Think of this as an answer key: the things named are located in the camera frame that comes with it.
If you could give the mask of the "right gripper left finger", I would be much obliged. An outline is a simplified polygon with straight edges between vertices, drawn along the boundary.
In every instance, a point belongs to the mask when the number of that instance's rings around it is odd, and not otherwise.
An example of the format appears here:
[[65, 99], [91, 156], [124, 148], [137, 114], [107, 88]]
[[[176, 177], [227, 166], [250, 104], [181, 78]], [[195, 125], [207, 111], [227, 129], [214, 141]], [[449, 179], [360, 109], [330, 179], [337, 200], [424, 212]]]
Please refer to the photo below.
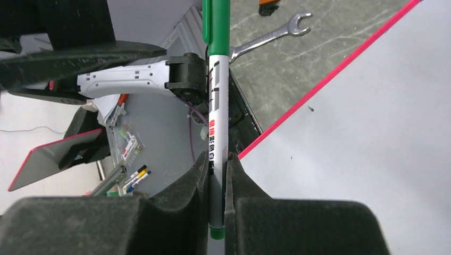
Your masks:
[[1, 218], [1, 254], [206, 254], [208, 158], [151, 198], [32, 197]]

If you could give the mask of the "green white marker pen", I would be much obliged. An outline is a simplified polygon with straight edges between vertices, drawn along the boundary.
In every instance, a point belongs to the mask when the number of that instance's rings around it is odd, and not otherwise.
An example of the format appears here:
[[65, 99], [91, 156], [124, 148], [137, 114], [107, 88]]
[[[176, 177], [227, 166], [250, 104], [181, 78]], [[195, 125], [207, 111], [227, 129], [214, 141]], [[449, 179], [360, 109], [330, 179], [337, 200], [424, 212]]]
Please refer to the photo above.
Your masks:
[[230, 1], [202, 2], [203, 39], [208, 51], [208, 158], [210, 186], [210, 237], [225, 237], [224, 175], [229, 140]]

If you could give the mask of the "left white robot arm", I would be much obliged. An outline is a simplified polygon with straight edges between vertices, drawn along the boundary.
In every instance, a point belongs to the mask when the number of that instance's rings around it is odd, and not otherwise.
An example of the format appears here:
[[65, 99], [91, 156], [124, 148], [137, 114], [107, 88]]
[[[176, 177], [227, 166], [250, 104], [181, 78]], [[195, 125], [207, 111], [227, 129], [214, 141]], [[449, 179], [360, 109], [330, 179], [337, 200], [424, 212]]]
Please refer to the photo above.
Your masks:
[[195, 53], [156, 63], [166, 49], [116, 40], [107, 1], [1, 1], [1, 91], [82, 105], [117, 94], [208, 100], [206, 62]]

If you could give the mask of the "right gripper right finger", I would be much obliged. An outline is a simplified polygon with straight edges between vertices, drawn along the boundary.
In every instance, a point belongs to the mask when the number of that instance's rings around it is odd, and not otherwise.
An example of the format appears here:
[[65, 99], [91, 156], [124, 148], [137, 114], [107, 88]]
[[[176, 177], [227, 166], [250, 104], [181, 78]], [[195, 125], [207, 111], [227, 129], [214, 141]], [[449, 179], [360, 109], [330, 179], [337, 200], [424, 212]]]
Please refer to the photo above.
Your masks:
[[235, 153], [227, 161], [224, 222], [226, 254], [389, 254], [366, 205], [272, 198]]

